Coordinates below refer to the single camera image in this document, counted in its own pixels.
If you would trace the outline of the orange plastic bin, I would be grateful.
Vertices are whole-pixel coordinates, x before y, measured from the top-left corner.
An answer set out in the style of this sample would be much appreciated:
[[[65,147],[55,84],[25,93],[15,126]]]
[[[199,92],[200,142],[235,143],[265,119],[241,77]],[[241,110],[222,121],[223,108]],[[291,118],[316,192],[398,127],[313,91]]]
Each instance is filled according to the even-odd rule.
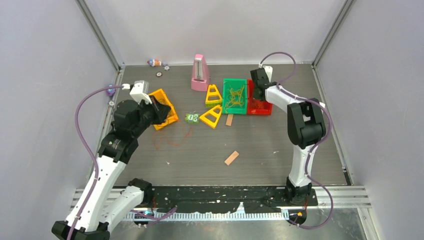
[[[174,105],[171,103],[168,95],[165,93],[165,91],[162,88],[153,91],[152,93],[149,94],[149,96],[155,98],[156,103],[159,104],[159,109],[161,114],[167,113],[166,118],[163,120],[161,124],[153,125],[156,131],[159,131],[179,121],[179,117],[177,115]]]

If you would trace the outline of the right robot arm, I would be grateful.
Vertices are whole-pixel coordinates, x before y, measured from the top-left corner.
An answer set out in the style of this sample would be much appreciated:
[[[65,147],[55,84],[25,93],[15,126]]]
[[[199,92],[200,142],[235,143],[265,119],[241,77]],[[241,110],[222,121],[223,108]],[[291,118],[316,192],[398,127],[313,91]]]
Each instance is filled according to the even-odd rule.
[[[269,79],[266,68],[250,71],[253,98],[268,102],[287,114],[287,135],[293,144],[293,159],[283,199],[299,205],[312,191],[310,171],[317,144],[326,136],[323,106],[316,98],[297,96]]]

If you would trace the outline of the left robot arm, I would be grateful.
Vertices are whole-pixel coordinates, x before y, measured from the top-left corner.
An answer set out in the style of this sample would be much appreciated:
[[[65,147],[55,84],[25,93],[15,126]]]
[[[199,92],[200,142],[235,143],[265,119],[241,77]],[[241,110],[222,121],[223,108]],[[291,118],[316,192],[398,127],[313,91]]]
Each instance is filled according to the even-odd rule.
[[[110,132],[103,138],[95,158],[95,168],[76,206],[65,220],[56,221],[51,232],[60,240],[108,240],[118,223],[137,205],[153,202],[152,184],[135,178],[111,204],[107,198],[127,166],[138,138],[151,125],[164,123],[172,110],[151,97],[123,100],[113,113]]]

